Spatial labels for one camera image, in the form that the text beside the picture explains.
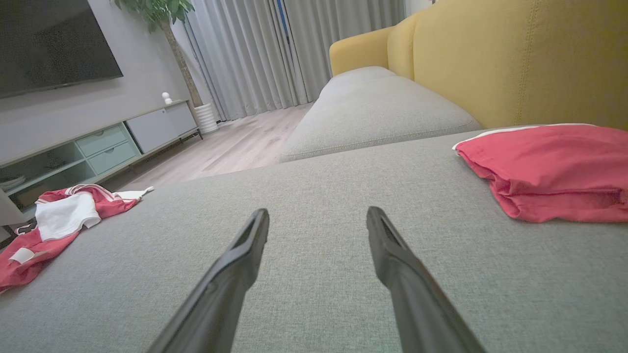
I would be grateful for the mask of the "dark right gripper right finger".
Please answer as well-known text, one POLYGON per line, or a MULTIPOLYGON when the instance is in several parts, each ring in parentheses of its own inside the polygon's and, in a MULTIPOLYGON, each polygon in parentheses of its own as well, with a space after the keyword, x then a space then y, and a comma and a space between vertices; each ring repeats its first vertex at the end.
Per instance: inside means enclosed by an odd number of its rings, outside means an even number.
POLYGON ((405 353, 482 353, 484 347, 384 210, 366 219, 375 274, 388 288, 405 353))

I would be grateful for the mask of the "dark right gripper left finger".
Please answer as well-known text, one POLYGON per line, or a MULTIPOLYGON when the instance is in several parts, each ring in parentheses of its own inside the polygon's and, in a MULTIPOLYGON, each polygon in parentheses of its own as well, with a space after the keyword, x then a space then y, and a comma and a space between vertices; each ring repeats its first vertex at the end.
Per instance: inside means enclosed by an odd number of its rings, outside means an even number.
POLYGON ((257 280, 269 230, 265 208, 255 210, 171 317, 151 353, 229 353, 245 293, 257 280))

